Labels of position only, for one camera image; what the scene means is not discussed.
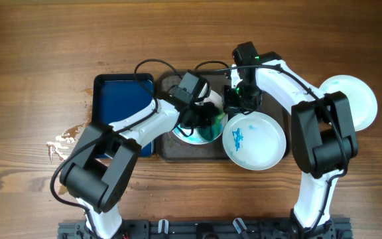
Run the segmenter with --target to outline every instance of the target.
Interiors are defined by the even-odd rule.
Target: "wooden surface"
[[[21,3],[0,1],[0,238],[55,238],[59,222],[84,218],[52,198],[60,161],[54,154],[50,162],[46,144],[67,129],[80,135],[95,76],[130,73],[146,58],[177,68],[231,64],[247,40],[260,53],[279,53],[315,86],[349,74],[373,89],[377,119],[357,133],[359,155],[338,182],[331,213],[351,218],[355,238],[382,238],[382,1]],[[141,69],[155,77],[165,70]],[[68,155],[73,145],[59,143]],[[119,207],[127,219],[288,216],[300,171],[291,156],[262,172],[153,157],[139,159],[129,186]]]

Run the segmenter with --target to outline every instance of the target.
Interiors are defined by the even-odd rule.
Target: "gray mat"
[[[203,75],[209,82],[212,90],[222,95],[222,87],[229,85],[223,74]],[[157,80],[156,92],[166,91],[173,84],[179,84],[180,78],[171,72],[163,74]],[[287,149],[285,155],[289,153],[290,127],[288,125],[287,111],[266,92],[262,93],[262,106],[258,110],[268,116],[271,116],[284,130],[287,140]],[[205,145],[190,145],[181,141],[173,133],[164,133],[155,140],[156,153],[168,162],[201,162],[201,161],[225,161],[228,160],[223,145],[222,136],[215,141]]]

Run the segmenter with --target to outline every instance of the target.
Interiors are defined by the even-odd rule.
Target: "scratched wood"
[[[95,76],[130,73],[146,58],[181,69],[231,64],[232,50],[247,40],[260,53],[275,50],[315,86],[349,74],[373,89],[377,119],[357,133],[359,155],[331,211],[351,218],[355,238],[382,238],[382,1],[0,3],[0,238],[54,238],[59,222],[84,218],[54,201],[49,180],[59,154],[74,146],[68,138],[90,120]],[[150,63],[141,72],[165,70]],[[262,172],[152,157],[139,159],[119,210],[150,220],[288,216],[299,184],[291,156]]]

